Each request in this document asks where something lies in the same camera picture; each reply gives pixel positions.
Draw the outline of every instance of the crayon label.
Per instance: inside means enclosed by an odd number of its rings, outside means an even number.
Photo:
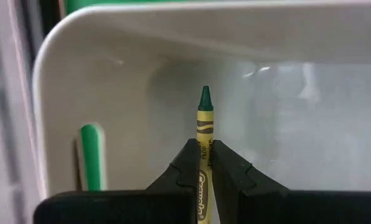
[[[198,221],[206,217],[208,209],[208,177],[207,174],[199,171],[199,194],[198,194]]]

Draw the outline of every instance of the white plastic bin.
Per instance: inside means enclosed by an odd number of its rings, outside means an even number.
[[[46,195],[74,189],[71,145],[105,131],[109,189],[143,189],[195,137],[292,189],[371,190],[371,2],[95,6],[46,38],[34,70]]]

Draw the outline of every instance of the crayon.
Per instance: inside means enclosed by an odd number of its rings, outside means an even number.
[[[204,86],[197,112],[197,141],[200,146],[198,224],[209,224],[213,203],[212,163],[210,155],[213,146],[214,112],[209,86]]]

